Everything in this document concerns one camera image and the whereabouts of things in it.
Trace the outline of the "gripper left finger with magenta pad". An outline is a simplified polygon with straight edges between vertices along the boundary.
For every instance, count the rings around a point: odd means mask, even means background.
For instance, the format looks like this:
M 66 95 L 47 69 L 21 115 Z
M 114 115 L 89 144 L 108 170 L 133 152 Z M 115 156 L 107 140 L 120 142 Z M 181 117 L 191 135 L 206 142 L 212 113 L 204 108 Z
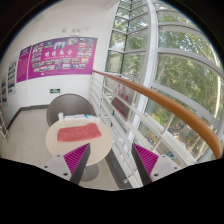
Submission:
M 79 184 L 90 152 L 90 144 L 85 144 L 65 155 L 52 157 L 43 169 L 72 183 Z

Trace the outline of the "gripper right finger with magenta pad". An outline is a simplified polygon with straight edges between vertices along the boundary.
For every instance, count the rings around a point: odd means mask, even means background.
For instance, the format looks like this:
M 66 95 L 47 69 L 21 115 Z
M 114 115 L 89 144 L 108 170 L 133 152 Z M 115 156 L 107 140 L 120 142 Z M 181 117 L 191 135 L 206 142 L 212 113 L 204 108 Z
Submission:
M 135 143 L 132 144 L 131 153 L 143 185 L 148 185 L 180 170 L 180 167 L 167 155 L 157 155 Z

